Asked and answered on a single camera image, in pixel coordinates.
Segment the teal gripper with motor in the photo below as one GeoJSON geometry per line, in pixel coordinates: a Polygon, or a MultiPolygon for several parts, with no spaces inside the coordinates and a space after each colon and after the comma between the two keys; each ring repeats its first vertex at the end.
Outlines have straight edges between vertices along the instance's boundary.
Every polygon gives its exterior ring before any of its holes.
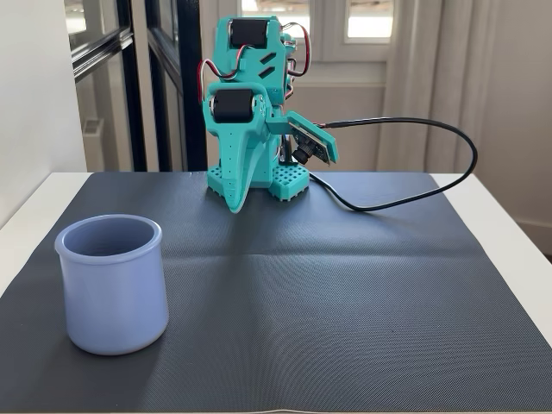
{"type": "Polygon", "coordinates": [[[262,84],[209,86],[205,125],[227,131],[219,137],[219,154],[223,196],[233,213],[241,210],[250,188],[271,185],[270,135],[276,134],[272,120],[273,106],[262,84]]]}

